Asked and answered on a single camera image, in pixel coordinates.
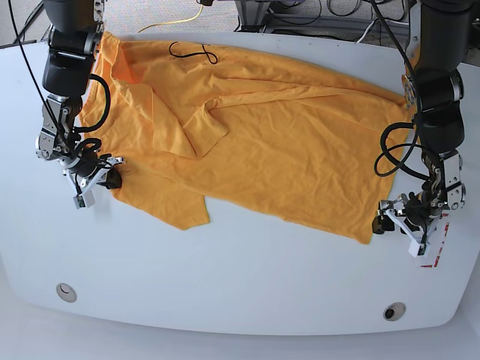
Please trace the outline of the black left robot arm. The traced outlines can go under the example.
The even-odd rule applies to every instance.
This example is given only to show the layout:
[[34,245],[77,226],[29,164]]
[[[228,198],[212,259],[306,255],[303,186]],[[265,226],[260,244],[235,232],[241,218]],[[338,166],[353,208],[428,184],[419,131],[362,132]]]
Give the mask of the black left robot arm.
[[[423,257],[431,234],[445,211],[465,203],[466,189],[461,181],[463,159],[458,147],[465,137],[461,115],[464,84],[458,65],[464,58],[476,8],[474,1],[409,1],[408,40],[398,50],[406,73],[402,77],[406,107],[412,113],[408,122],[389,125],[380,137],[380,158],[397,170],[421,179],[420,193],[402,193],[396,200],[379,201],[372,230],[378,235],[400,228],[410,239],[409,252]],[[428,174],[410,169],[398,160],[386,140],[397,129],[412,129],[408,152],[421,149],[421,161]]]

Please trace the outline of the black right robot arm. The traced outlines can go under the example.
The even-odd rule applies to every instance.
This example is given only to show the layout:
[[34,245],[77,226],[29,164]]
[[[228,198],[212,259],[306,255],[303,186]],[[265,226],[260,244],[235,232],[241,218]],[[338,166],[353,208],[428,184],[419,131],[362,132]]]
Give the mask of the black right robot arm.
[[[42,85],[49,92],[43,108],[43,125],[36,139],[36,154],[45,161],[58,161],[76,194],[77,208],[95,203],[95,185],[112,190],[122,186],[116,166],[123,157],[100,154],[101,140],[87,135],[101,128],[110,112],[111,94],[107,82],[92,73],[104,34],[103,1],[45,1],[51,21],[49,52]],[[94,81],[104,90],[105,104],[100,119],[86,127],[74,124],[83,108],[82,97]]]

